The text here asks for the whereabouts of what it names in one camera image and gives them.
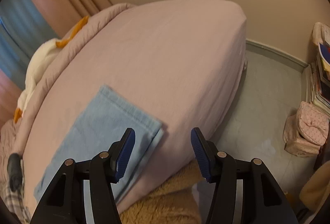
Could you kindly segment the pink and blue curtain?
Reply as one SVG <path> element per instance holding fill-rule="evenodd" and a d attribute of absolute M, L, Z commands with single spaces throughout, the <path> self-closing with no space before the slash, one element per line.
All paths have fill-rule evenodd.
<path fill-rule="evenodd" d="M 109 0 L 1 0 L 1 123 L 13 118 L 40 45 L 109 6 Z"/>

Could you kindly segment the lilac quilted duvet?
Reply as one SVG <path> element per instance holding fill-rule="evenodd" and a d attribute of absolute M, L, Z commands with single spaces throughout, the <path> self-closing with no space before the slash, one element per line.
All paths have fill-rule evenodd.
<path fill-rule="evenodd" d="M 8 121 L 1 121 L 1 165 L 6 162 L 11 153 L 23 153 L 32 124 L 41 104 L 67 65 L 111 20 L 118 16 L 119 13 L 133 7 L 134 5 L 128 3 L 117 4 L 89 17 L 88 23 L 85 24 L 77 35 L 60 51 L 50 66 L 48 66 L 30 98 L 23 116 L 18 122 L 14 123 L 14 114 Z M 63 39 L 67 39 L 71 35 L 73 28 L 69 30 Z"/>

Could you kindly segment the light blue denim pants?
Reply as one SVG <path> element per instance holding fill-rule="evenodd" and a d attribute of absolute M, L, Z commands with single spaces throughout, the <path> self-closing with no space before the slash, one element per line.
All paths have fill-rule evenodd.
<path fill-rule="evenodd" d="M 77 117 L 34 189 L 39 201 L 62 163 L 92 159 L 121 139 L 127 128 L 135 131 L 135 145 L 124 177 L 112 187 L 119 202 L 143 171 L 162 139 L 162 123 L 103 85 L 87 108 Z"/>

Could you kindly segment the lilac fitted bed sheet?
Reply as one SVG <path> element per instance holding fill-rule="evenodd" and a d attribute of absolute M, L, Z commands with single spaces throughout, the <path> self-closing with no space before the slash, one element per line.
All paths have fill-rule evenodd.
<path fill-rule="evenodd" d="M 167 0 L 119 13 L 73 58 L 44 98 L 24 148 L 24 203 L 102 85 L 161 121 L 165 133 L 124 211 L 193 158 L 190 132 L 213 135 L 232 104 L 246 54 L 246 16 L 226 0 Z"/>

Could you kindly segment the stack of books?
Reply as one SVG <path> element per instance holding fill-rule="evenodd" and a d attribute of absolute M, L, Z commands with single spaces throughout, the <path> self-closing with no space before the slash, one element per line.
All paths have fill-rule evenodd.
<path fill-rule="evenodd" d="M 316 58 L 304 70 L 305 101 L 329 115 L 329 26 L 316 22 L 310 41 Z"/>

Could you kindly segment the beige fleece sleeve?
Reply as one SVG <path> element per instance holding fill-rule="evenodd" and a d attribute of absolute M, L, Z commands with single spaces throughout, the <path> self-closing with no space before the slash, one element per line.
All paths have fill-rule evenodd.
<path fill-rule="evenodd" d="M 201 223 L 193 185 L 203 180 L 192 160 L 157 189 L 120 214 L 122 223 Z"/>

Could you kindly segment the folded dark blue jeans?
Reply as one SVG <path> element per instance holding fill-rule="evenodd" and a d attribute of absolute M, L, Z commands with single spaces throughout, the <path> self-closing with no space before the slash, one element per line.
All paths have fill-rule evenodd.
<path fill-rule="evenodd" d="M 21 168 L 21 157 L 17 153 L 12 153 L 8 158 L 7 172 L 9 187 L 12 192 L 21 189 L 22 186 L 22 168 Z"/>

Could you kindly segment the white goose plush toy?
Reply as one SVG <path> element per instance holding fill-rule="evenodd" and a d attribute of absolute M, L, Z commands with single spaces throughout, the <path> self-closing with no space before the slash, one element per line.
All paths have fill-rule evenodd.
<path fill-rule="evenodd" d="M 77 33 L 88 23 L 89 16 L 84 16 L 77 24 L 74 26 L 71 35 L 67 39 L 50 39 L 40 45 L 32 56 L 28 68 L 26 71 L 25 79 L 25 89 L 22 91 L 21 95 L 17 101 L 17 107 L 14 113 L 14 123 L 23 116 L 28 102 L 36 89 L 37 84 L 42 79 L 48 66 L 53 62 L 53 60 L 58 56 L 60 51 L 77 35 Z"/>

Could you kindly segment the plaid pillow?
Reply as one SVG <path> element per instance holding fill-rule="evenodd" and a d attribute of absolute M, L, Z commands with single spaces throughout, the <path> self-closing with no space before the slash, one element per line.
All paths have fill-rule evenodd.
<path fill-rule="evenodd" d="M 1 198 L 8 210 L 14 214 L 20 223 L 30 223 L 31 216 L 28 208 L 24 205 L 24 170 L 23 170 L 23 161 L 21 158 L 21 168 L 22 168 L 22 186 L 20 190 L 12 192 L 9 187 L 8 172 L 7 172 L 7 163 L 1 165 Z"/>

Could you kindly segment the pink dotted storage bag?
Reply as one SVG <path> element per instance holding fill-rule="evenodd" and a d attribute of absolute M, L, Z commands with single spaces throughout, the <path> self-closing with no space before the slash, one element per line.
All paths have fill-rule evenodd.
<path fill-rule="evenodd" d="M 303 101 L 296 114 L 286 119 L 283 132 L 285 151 L 298 157 L 318 155 L 327 142 L 328 132 L 329 117 Z"/>

